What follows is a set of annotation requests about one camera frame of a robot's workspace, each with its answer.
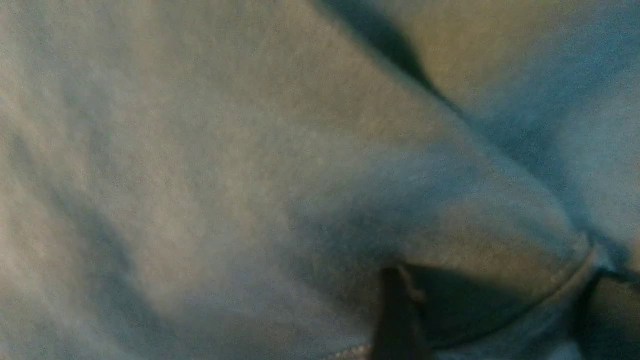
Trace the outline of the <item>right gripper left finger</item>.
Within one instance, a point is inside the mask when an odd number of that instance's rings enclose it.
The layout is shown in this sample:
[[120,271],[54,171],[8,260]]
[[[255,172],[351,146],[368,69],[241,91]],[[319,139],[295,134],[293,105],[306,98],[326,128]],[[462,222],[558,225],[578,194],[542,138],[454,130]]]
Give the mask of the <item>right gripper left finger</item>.
[[385,268],[380,273],[381,310],[372,344],[373,360],[425,360],[426,346],[400,268]]

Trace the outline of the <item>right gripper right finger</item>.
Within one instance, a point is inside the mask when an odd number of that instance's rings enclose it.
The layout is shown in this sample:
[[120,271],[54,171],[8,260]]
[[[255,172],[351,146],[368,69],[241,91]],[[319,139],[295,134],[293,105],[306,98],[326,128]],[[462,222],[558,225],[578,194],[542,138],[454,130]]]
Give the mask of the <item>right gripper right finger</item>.
[[639,273],[597,273],[580,297],[574,335],[584,360],[638,360]]

